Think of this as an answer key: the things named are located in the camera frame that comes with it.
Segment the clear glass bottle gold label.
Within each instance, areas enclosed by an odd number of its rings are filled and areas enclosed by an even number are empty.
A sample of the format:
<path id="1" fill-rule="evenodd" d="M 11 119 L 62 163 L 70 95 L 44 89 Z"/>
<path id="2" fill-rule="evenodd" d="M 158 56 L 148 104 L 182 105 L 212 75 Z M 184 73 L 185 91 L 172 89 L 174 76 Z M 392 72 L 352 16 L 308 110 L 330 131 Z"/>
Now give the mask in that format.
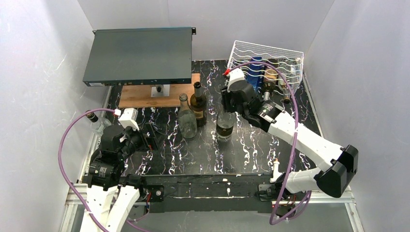
<path id="1" fill-rule="evenodd" d="M 235 113 L 226 112 L 224 110 L 218 112 L 216 134 L 219 140 L 228 140 L 231 137 L 235 121 Z"/>

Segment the dark green bottle silver neck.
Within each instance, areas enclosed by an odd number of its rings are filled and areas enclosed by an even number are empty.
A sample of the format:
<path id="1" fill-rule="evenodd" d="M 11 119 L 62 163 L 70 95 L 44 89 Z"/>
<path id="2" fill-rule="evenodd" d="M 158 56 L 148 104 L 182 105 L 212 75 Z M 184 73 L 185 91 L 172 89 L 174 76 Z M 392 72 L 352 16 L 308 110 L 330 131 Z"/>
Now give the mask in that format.
<path id="1" fill-rule="evenodd" d="M 265 66 L 263 76 L 262 93 L 264 101 L 267 101 L 276 88 L 278 73 L 275 69 Z"/>

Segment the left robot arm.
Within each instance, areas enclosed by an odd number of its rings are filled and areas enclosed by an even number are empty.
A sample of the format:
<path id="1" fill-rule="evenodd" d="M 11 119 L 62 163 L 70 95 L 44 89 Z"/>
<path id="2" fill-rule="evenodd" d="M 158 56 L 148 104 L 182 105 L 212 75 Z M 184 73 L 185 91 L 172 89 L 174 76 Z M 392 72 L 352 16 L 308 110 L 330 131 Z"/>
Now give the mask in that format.
<path id="1" fill-rule="evenodd" d="M 82 232 L 121 231 L 143 192 L 142 177 L 122 176 L 125 160 L 135 152 L 158 149 L 155 132 L 151 123 L 141 129 L 112 125 L 103 130 L 89 166 L 86 191 L 89 210 L 83 216 Z"/>

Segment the blue rectangular glass bottle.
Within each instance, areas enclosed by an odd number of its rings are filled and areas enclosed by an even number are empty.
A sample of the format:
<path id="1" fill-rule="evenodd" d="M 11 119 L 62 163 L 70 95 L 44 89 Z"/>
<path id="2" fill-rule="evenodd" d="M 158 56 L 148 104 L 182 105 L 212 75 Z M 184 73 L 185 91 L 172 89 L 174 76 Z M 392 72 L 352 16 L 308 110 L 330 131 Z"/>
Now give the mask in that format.
<path id="1" fill-rule="evenodd" d="M 253 86 L 255 92 L 258 91 L 258 88 L 263 81 L 264 74 L 264 65 L 262 64 L 249 64 L 247 69 L 247 81 Z"/>

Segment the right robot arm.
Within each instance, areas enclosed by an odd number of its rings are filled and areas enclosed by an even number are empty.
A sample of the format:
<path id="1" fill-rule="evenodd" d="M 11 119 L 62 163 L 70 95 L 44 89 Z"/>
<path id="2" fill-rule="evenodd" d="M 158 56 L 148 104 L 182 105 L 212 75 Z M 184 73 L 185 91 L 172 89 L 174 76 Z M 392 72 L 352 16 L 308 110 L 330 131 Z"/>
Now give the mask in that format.
<path id="1" fill-rule="evenodd" d="M 274 182 L 284 186 L 286 193 L 321 190 L 339 198 L 357 173 L 358 150 L 354 146 L 342 147 L 296 123 L 282 106 L 263 101 L 247 81 L 224 86 L 221 102 L 227 112 L 239 113 L 249 124 L 289 144 L 296 138 L 295 148 L 316 164 L 314 169 L 290 172 L 287 179 L 284 175 L 276 178 Z"/>

